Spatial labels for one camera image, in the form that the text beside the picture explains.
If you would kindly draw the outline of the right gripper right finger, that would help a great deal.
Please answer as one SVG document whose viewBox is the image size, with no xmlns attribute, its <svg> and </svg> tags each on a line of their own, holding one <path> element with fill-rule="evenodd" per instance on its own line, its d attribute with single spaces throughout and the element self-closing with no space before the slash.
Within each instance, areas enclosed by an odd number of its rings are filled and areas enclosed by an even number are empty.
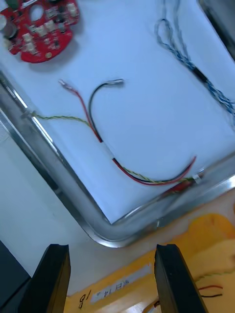
<svg viewBox="0 0 235 313">
<path fill-rule="evenodd" d="M 175 244 L 157 245 L 154 274 L 163 313 L 207 313 L 185 260 Z"/>
</svg>

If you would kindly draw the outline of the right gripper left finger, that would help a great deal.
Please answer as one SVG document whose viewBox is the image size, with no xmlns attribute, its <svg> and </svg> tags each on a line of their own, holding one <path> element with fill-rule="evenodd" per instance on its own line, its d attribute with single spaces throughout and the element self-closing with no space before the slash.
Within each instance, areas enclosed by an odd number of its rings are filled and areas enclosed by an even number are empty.
<svg viewBox="0 0 235 313">
<path fill-rule="evenodd" d="M 62 313 L 71 275 L 68 245 L 45 250 L 18 306 L 20 313 Z"/>
</svg>

